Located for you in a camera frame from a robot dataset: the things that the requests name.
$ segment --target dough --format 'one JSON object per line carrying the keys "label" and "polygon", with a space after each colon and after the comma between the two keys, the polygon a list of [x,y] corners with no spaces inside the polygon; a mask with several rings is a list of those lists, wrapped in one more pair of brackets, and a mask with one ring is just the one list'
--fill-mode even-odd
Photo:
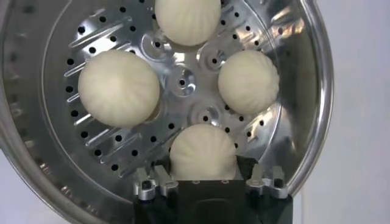
{"label": "dough", "polygon": [[191,126],[173,142],[171,175],[175,180],[232,180],[237,167],[236,148],[221,129]]}
{"label": "dough", "polygon": [[241,51],[221,69],[218,88],[226,104],[251,115],[266,110],[279,92],[279,75],[271,60],[258,51]]}
{"label": "dough", "polygon": [[173,42],[194,46],[207,41],[221,17],[220,0],[156,0],[155,14],[163,33]]}
{"label": "dough", "polygon": [[87,62],[79,77],[85,109],[114,127],[133,127],[155,110],[160,83],[153,68],[134,54],[111,50]]}

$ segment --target stainless steel pot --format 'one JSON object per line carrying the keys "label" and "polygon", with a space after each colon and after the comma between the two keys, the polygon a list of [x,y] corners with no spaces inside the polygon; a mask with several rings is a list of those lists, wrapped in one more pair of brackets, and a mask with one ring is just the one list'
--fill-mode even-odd
{"label": "stainless steel pot", "polygon": [[[153,0],[1,2],[0,143],[21,178],[73,223],[129,223],[132,174],[166,155],[192,124],[223,128],[239,155],[285,171],[290,194],[311,172],[328,129],[333,68],[312,0],[225,0],[214,37],[183,48],[167,40]],[[131,51],[158,72],[157,116],[132,129],[94,120],[77,95],[85,61]],[[277,65],[278,101],[256,116],[230,110],[216,88],[220,67],[256,49]]]}

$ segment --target metal bracket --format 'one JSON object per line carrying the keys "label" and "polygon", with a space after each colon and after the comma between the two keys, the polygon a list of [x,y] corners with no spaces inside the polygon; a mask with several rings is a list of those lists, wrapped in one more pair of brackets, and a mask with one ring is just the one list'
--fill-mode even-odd
{"label": "metal bracket", "polygon": [[153,200],[156,196],[156,182],[150,179],[144,167],[136,170],[136,181],[134,182],[134,195],[141,201]]}
{"label": "metal bracket", "polygon": [[272,168],[272,179],[263,177],[264,170],[259,164],[255,164],[252,170],[252,177],[246,181],[250,191],[259,195],[269,193],[274,198],[284,199],[288,197],[288,189],[284,183],[282,167]]}
{"label": "metal bracket", "polygon": [[154,172],[157,176],[162,196],[168,197],[170,192],[177,191],[179,182],[172,180],[163,166],[155,166]]}

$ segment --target perforated metal plate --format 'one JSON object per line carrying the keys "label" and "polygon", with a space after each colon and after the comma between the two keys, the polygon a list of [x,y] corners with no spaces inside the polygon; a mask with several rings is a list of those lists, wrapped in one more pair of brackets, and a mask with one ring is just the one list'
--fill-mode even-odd
{"label": "perforated metal plate", "polygon": [[[221,66],[235,52],[254,49],[276,57],[272,55],[271,42],[263,35],[260,20],[245,2],[225,1],[223,6],[215,35],[196,47],[178,46],[161,33],[151,1],[129,1],[95,12],[74,28],[70,43],[53,38],[51,46],[66,45],[69,52],[67,59],[61,61],[67,64],[63,94],[46,98],[48,104],[68,111],[65,119],[69,124],[65,128],[62,124],[55,125],[56,121],[64,121],[62,114],[48,111],[64,150],[68,154],[88,153],[91,158],[84,163],[106,170],[99,179],[105,175],[125,178],[137,167],[150,166],[167,154],[180,130],[206,123],[225,130],[236,142],[238,154],[260,159],[274,134],[280,106],[275,104],[258,116],[237,114],[220,97],[217,80]],[[91,117],[81,104],[77,82],[85,62],[110,49],[137,54],[158,73],[163,91],[159,111],[145,124],[131,129],[108,127]],[[48,55],[55,55],[57,50],[50,47]],[[50,70],[51,63],[46,65],[44,79],[52,83],[51,79],[57,79],[61,72],[56,68]],[[65,146],[69,138],[76,138],[82,146]]]}

